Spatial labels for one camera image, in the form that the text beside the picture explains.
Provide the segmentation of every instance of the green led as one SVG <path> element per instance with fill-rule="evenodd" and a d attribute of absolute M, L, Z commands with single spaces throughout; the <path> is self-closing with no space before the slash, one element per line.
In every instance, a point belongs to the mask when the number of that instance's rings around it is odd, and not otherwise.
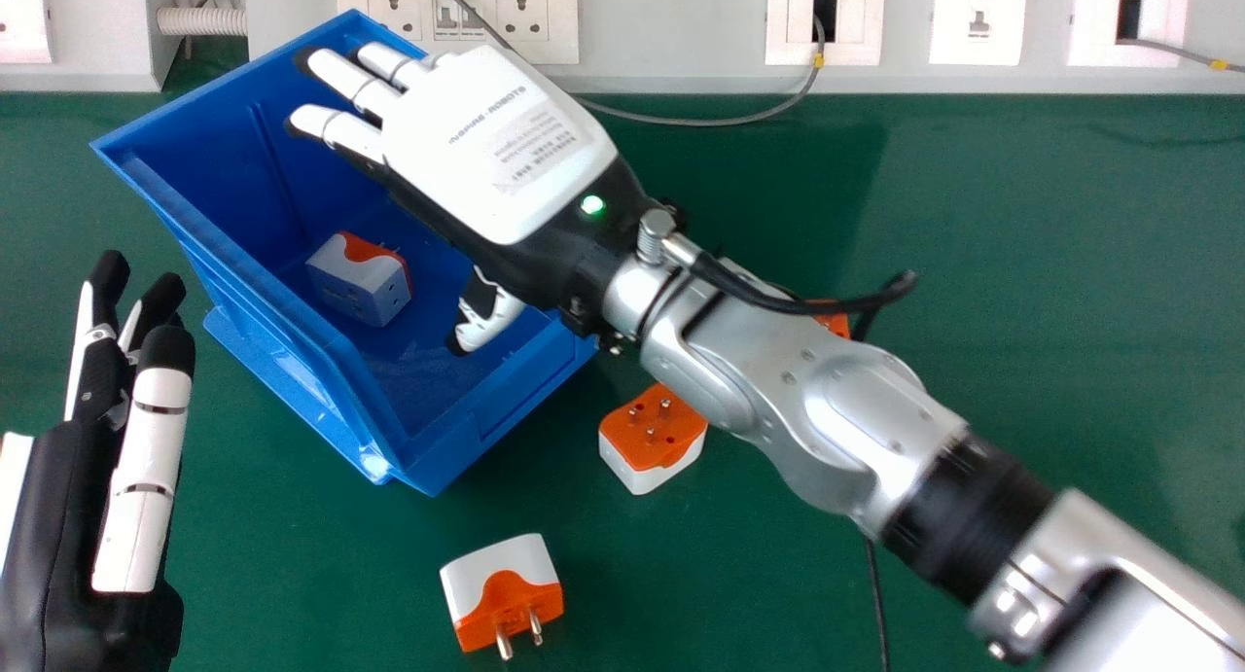
<path fill-rule="evenodd" d="M 605 202 L 601 197 L 584 197 L 583 202 L 579 203 L 579 210 L 584 215 L 600 215 L 605 212 Z"/>

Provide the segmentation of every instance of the electrical outlet panel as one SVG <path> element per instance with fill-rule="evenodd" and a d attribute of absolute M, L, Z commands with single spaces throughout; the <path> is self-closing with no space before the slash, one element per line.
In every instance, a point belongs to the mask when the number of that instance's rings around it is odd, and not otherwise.
<path fill-rule="evenodd" d="M 579 0 L 464 0 L 533 65 L 579 63 Z M 337 0 L 438 55 L 488 42 L 479 21 L 454 0 Z"/>
<path fill-rule="evenodd" d="M 880 65 L 885 0 L 768 0 L 766 65 L 812 65 L 814 12 L 825 29 L 827 65 Z"/>
<path fill-rule="evenodd" d="M 1026 0 L 934 0 L 930 65 L 1020 63 Z"/>
<path fill-rule="evenodd" d="M 0 65 L 49 65 L 47 0 L 0 0 Z"/>
<path fill-rule="evenodd" d="M 1188 14 L 1189 0 L 1074 0 L 1068 65 L 1175 68 L 1179 56 L 1120 46 L 1118 40 L 1133 37 L 1183 46 Z"/>

